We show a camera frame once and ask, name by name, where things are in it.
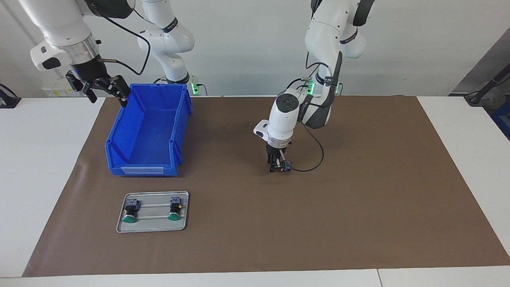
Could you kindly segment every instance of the metal tray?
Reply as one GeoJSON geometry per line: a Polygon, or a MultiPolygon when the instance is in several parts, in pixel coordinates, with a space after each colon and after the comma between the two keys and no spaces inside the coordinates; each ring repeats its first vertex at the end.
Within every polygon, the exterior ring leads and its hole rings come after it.
{"type": "Polygon", "coordinates": [[[126,194],[120,209],[117,232],[132,233],[183,230],[186,226],[188,201],[189,194],[185,191],[126,194]],[[180,214],[181,219],[178,221],[171,221],[168,219],[168,214],[170,212],[170,199],[172,197],[180,197],[182,201],[180,214]],[[130,199],[137,199],[141,203],[137,221],[134,223],[126,223],[122,221],[122,218],[124,217],[124,207],[126,202],[130,199]]]}

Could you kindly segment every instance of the blue crate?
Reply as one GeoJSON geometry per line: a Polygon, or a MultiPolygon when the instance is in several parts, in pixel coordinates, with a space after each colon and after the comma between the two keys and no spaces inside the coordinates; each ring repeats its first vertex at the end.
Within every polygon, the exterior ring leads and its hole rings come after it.
{"type": "Polygon", "coordinates": [[[132,84],[105,143],[113,175],[175,176],[191,100],[183,84],[132,84]]]}

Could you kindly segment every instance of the small electronic component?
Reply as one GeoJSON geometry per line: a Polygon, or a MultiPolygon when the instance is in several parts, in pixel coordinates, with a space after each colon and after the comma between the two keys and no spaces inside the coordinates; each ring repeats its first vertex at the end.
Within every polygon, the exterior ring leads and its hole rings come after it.
{"type": "Polygon", "coordinates": [[[124,207],[124,217],[122,221],[126,223],[135,223],[136,216],[138,215],[138,211],[140,210],[140,201],[136,198],[130,199],[126,202],[126,206],[124,207]]]}
{"type": "Polygon", "coordinates": [[[180,197],[172,197],[170,199],[170,214],[168,219],[177,221],[181,219],[181,208],[183,208],[182,200],[180,197]]]}

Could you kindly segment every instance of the gray rectangular tray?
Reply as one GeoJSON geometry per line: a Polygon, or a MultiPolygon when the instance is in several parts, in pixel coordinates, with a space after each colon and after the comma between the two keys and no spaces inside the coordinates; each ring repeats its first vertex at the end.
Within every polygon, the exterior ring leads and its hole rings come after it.
{"type": "Polygon", "coordinates": [[[185,191],[180,192],[156,192],[156,193],[130,193],[124,197],[120,209],[119,220],[117,223],[117,232],[153,232],[153,231],[172,231],[183,230],[186,226],[186,216],[188,214],[189,194],[185,191]],[[181,219],[178,221],[169,220],[170,199],[179,196],[182,200],[181,219]],[[135,223],[126,223],[122,221],[124,217],[124,207],[130,199],[140,201],[140,210],[138,211],[137,221],[135,223]]]}

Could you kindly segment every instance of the object in tray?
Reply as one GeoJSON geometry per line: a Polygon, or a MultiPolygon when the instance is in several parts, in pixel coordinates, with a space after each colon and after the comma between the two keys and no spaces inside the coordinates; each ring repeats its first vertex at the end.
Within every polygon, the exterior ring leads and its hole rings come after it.
{"type": "Polygon", "coordinates": [[[127,194],[120,210],[117,232],[182,230],[186,226],[188,202],[189,194],[185,191],[127,194]]]}
{"type": "Polygon", "coordinates": [[[168,215],[168,219],[172,221],[180,220],[181,208],[183,208],[181,198],[172,197],[172,199],[170,199],[170,214],[168,215]]]}
{"type": "Polygon", "coordinates": [[[136,216],[138,215],[138,211],[140,210],[140,201],[136,198],[130,199],[126,202],[126,206],[124,207],[124,217],[122,221],[126,223],[135,223],[136,216]]]}

